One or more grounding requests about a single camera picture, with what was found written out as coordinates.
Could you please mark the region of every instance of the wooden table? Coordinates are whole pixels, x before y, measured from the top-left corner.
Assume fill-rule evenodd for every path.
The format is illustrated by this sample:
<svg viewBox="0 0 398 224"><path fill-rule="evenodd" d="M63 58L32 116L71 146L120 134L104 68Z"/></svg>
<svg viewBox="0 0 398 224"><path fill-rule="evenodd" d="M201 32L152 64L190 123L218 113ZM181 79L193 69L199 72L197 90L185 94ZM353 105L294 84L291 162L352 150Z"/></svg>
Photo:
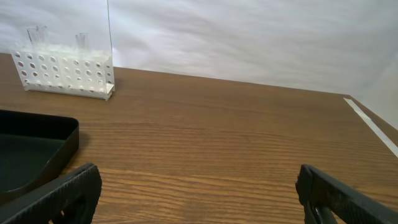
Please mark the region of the wooden table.
<svg viewBox="0 0 398 224"><path fill-rule="evenodd" d="M398 158L349 96L115 68L104 101L25 92L10 55L0 67L0 109L79 120L65 172L99 167L94 223L303 223L301 164L398 210Z"/></svg>

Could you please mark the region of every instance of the white wall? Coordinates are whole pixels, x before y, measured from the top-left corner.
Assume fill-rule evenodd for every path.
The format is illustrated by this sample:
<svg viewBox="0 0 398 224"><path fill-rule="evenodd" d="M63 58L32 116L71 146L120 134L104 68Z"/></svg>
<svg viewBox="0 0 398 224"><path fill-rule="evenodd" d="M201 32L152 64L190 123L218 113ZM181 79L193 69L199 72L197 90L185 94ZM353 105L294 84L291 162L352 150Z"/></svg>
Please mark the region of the white wall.
<svg viewBox="0 0 398 224"><path fill-rule="evenodd" d="M115 66L347 93L398 125L395 96L379 100L396 93L396 0L109 0L109 13ZM0 0L0 51L36 24L109 45L107 19L106 0Z"/></svg>

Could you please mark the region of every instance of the black tray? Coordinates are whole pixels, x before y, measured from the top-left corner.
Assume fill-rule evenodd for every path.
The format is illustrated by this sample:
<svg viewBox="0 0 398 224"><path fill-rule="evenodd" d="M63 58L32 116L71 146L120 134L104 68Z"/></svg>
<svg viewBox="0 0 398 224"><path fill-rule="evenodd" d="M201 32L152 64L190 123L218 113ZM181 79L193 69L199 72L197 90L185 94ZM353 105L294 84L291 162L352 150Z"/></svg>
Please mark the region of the black tray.
<svg viewBox="0 0 398 224"><path fill-rule="evenodd" d="M0 110L0 205L57 178L78 147L76 119Z"/></svg>

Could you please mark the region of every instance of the white tape strip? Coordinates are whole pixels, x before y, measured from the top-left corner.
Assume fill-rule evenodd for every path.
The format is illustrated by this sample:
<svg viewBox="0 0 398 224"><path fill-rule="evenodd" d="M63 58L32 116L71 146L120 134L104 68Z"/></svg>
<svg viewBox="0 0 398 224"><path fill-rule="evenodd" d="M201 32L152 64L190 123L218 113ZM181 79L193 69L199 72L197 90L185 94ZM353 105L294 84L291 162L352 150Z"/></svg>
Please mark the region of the white tape strip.
<svg viewBox="0 0 398 224"><path fill-rule="evenodd" d="M345 101L355 110L355 112L365 121L365 123L373 130L373 132L379 136L384 144L398 157L398 147L375 125L370 117L368 117L363 111L354 103L354 101L344 98Z"/></svg>

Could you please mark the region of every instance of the wood grain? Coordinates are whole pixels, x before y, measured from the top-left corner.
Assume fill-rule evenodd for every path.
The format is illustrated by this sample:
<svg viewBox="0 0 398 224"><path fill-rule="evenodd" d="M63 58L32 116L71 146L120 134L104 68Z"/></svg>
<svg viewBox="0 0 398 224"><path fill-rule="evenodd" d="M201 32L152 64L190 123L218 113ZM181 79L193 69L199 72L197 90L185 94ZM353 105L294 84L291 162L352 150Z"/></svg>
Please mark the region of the wood grain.
<svg viewBox="0 0 398 224"><path fill-rule="evenodd" d="M0 67L0 109L79 120L65 172L99 167L93 223L303 223L301 164L398 210L398 159L349 96L115 68L103 101L25 92L9 55Z"/></svg>

